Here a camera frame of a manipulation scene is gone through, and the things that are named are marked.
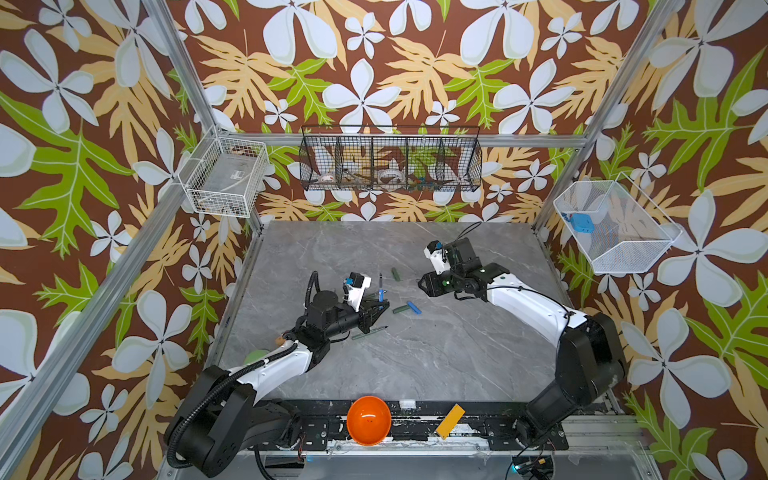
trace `blue object in basket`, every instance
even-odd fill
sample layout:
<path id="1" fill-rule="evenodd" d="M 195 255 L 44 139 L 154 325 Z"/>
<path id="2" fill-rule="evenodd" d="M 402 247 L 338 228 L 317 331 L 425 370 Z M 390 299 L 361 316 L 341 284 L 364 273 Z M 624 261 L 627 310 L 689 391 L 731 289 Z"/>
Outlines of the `blue object in basket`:
<path id="1" fill-rule="evenodd" d="M 579 233 L 594 232 L 594 223 L 592 223 L 592 219 L 587 214 L 573 214 L 568 221 L 571 222 L 574 230 Z"/>

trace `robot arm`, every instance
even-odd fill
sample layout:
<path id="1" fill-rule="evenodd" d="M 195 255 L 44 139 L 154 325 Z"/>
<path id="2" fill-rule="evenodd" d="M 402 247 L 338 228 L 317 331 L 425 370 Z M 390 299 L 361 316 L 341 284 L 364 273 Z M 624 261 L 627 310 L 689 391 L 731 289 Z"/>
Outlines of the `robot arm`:
<path id="1" fill-rule="evenodd" d="M 496 263 L 483 266 L 466 238 L 425 249 L 435 271 L 419 281 L 429 296 L 453 292 L 457 300 L 482 299 L 513 313 L 557 349 L 555 379 L 513 419 L 525 447 L 539 445 L 558 422 L 586 406 L 624 378 L 624 354 L 613 320 L 588 316 L 536 292 Z M 283 334 L 285 343 L 263 359 L 229 371 L 203 370 L 165 432 L 166 459 L 174 468 L 194 465 L 206 476 L 222 472 L 238 451 L 262 442 L 296 444 L 302 426 L 298 410 L 263 397 L 286 380 L 314 368 L 328 353 L 331 337 L 359 328 L 364 333 L 389 308 L 366 295 L 370 277 L 351 273 L 344 298 L 320 290 L 313 272 L 304 314 Z"/>
<path id="2" fill-rule="evenodd" d="M 428 296 L 453 292 L 457 300 L 479 298 L 500 306 L 536 329 L 557 349 L 554 381 L 515 420 L 518 441 L 538 441 L 557 422 L 587 406 L 627 372 L 624 351 L 611 318 L 589 316 L 533 290 L 497 263 L 483 266 L 468 238 L 424 250 L 435 267 L 419 281 Z"/>
<path id="3" fill-rule="evenodd" d="M 331 343 L 339 341 L 331 337 L 353 328 L 370 331 L 389 308 L 389 301 L 365 295 L 370 284 L 369 276 L 351 273 L 344 279 L 344 300 L 340 302 L 334 292 L 319 289 L 317 272 L 313 272 L 304 314 L 283 334 L 282 346 L 249 365 L 203 370 L 166 429 L 168 464 L 174 468 L 194 465 L 214 477 L 242 449 L 261 442 L 284 448 L 294 445 L 301 429 L 299 412 L 285 402 L 260 400 L 288 379 L 317 366 Z"/>

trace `brown wall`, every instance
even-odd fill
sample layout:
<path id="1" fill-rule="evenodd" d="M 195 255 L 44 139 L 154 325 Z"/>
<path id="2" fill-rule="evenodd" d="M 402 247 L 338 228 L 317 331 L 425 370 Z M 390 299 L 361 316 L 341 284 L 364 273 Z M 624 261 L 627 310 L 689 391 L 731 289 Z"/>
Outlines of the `brown wall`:
<path id="1" fill-rule="evenodd" d="M 651 54 L 659 68 L 645 66 L 623 99 L 626 115 L 604 131 L 613 154 L 582 168 L 584 179 L 634 174 L 686 230 L 649 273 L 596 276 L 562 222 L 548 225 L 574 303 L 607 313 L 622 332 L 631 370 L 617 394 L 648 428 L 665 478 L 752 480 L 768 470 L 766 12 L 761 2 L 687 3 Z M 669 46 L 686 41 L 671 38 L 695 45 L 703 36 L 709 46 L 685 73 Z M 662 59 L 673 63 L 661 68 Z"/>
<path id="2" fill-rule="evenodd" d="M 54 12 L 59 2 L 0 2 L 0 411 L 33 381 L 54 334 L 78 321 L 76 312 L 114 266 L 111 259 L 120 261 L 123 245 L 157 205 L 165 161 L 175 171 L 200 137 L 188 106 L 182 110 L 177 99 L 170 60 L 151 41 L 143 40 L 160 72 L 152 75 L 154 82 L 149 58 L 138 65 L 123 58 L 125 77 L 116 79 L 115 52 L 131 42 L 127 27 L 147 27 L 138 2 L 125 4 L 137 7 L 139 16 L 123 10 L 125 19 L 109 18 L 119 28 L 75 2 L 65 12 L 67 25 L 78 28 L 75 34 Z M 154 40 L 151 34 L 144 38 Z M 46 84 L 46 72 L 56 68 L 53 80 L 71 91 L 63 114 L 55 98 L 44 104 L 50 91 L 35 87 Z M 85 73 L 64 80 L 75 71 Z M 131 84 L 131 72 L 139 74 L 136 83 L 121 86 Z M 154 174 L 151 164 L 157 166 Z M 195 221 L 207 227 L 205 238 L 195 232 Z M 220 227 L 217 217 L 199 222 L 196 214 L 179 210 L 16 478 L 102 478 L 109 472 L 99 469 L 107 468 L 112 455 L 114 480 L 131 472 L 155 475 L 161 434 L 202 368 L 227 302 L 224 289 L 235 280 L 236 258 L 249 241 L 243 222 Z M 110 233 L 117 241 L 112 258 L 111 240 L 99 240 Z M 211 278 L 201 278 L 199 293 L 194 277 L 184 275 L 194 265 L 193 247 L 200 257 L 211 253 Z M 152 346 L 157 331 L 178 348 L 159 353 Z"/>
<path id="3" fill-rule="evenodd" d="M 482 18 L 502 15 L 506 7 L 494 10 L 480 4 L 476 0 L 319 0 L 295 12 L 283 6 L 258 8 L 254 5 L 261 5 L 259 2 L 240 0 L 227 5 L 218 2 L 219 8 L 198 8 L 199 18 L 187 15 L 194 10 L 188 2 L 170 2 L 169 6 L 221 125 L 233 131 L 265 133 L 295 132 L 307 124 L 349 123 L 356 109 L 349 97 L 355 90 L 353 77 L 360 79 L 358 84 L 370 84 L 367 92 L 360 92 L 365 98 L 377 95 L 375 105 L 370 105 L 376 109 L 373 117 L 364 113 L 359 123 L 389 124 L 400 131 L 406 126 L 440 124 L 434 118 L 437 111 L 431 111 L 437 101 L 441 111 L 451 108 L 445 117 L 449 131 L 479 126 L 483 134 L 498 133 L 503 120 L 521 110 L 520 106 L 507 106 L 514 103 L 509 100 L 514 97 L 511 85 L 519 85 L 530 95 L 534 78 L 532 84 L 541 91 L 539 97 L 554 92 L 538 107 L 543 117 L 548 111 L 554 118 L 551 130 L 575 133 L 583 130 L 600 104 L 647 15 L 647 5 L 634 0 L 624 3 L 623 13 L 615 2 L 540 0 L 512 5 L 505 15 L 515 19 L 515 27 L 505 34 L 501 16 L 498 22 L 487 25 Z M 359 33 L 354 31 L 356 25 L 362 27 L 367 14 L 375 21 L 358 47 L 354 38 L 359 38 Z M 406 18 L 404 29 L 399 28 L 401 14 Z M 273 30 L 270 23 L 276 25 L 286 15 L 315 18 L 311 35 L 306 37 L 296 19 L 292 21 L 293 35 L 285 28 Z M 563 31 L 558 22 L 564 28 L 572 17 L 572 31 L 567 36 L 571 43 L 564 41 L 567 48 L 558 56 L 558 46 L 553 46 L 556 32 Z M 489 32 L 485 56 L 471 55 L 472 49 L 482 46 L 483 33 Z M 372 55 L 365 51 L 366 41 Z M 294 47 L 293 59 L 287 45 Z M 504 87 L 500 98 L 507 101 L 497 102 L 495 107 L 496 94 Z M 545 122 L 539 127 L 550 132 Z M 538 134 L 539 130 L 529 113 L 518 127 L 505 133 Z M 474 195 L 457 193 L 451 197 L 403 190 L 376 195 L 374 201 L 360 191 L 327 193 L 325 197 L 317 192 L 305 194 L 294 175 L 298 174 L 294 164 L 297 153 L 297 149 L 284 147 L 271 154 L 274 173 L 265 181 L 264 193 L 257 201 L 262 215 L 283 220 L 483 218 L 529 222 L 567 158 L 563 152 L 545 149 L 494 149 L 485 152 L 482 189 Z M 526 187 L 531 170 L 540 177 L 538 185 Z M 488 206 L 498 200 L 492 188 L 503 188 L 508 194 L 502 194 L 495 207 Z"/>

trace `table surface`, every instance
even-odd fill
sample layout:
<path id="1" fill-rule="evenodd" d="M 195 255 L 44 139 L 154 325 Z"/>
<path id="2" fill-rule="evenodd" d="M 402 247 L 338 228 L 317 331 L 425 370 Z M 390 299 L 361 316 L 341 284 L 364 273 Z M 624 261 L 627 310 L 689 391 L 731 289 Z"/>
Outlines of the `table surface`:
<path id="1" fill-rule="evenodd" d="M 335 343 L 310 372 L 286 381 L 268 398 L 450 401 L 532 400 L 554 378 L 554 346 L 510 312 L 482 300 L 427 297 L 416 286 L 432 270 L 423 250 L 447 243 L 467 223 L 272 222 L 265 231 L 247 292 L 224 346 L 220 366 L 241 365 L 303 314 L 313 270 L 320 288 L 341 291 L 349 272 L 384 276 L 388 326 Z M 562 298 L 559 279 L 525 223 L 484 223 L 468 235 L 484 264 L 506 266 L 532 288 Z M 400 282 L 392 278 L 395 267 Z M 412 301 L 422 311 L 393 314 Z"/>

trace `yellow block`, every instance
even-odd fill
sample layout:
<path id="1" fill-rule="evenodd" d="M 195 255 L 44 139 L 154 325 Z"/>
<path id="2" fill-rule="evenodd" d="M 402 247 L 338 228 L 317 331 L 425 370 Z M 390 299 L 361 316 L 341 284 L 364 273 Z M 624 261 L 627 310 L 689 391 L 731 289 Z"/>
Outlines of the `yellow block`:
<path id="1" fill-rule="evenodd" d="M 464 409 L 458 406 L 458 403 L 453 406 L 445 419 L 440 423 L 440 426 L 435 430 L 443 440 L 448 438 L 448 435 L 453 431 L 453 427 L 456 426 L 459 420 L 464 416 Z"/>

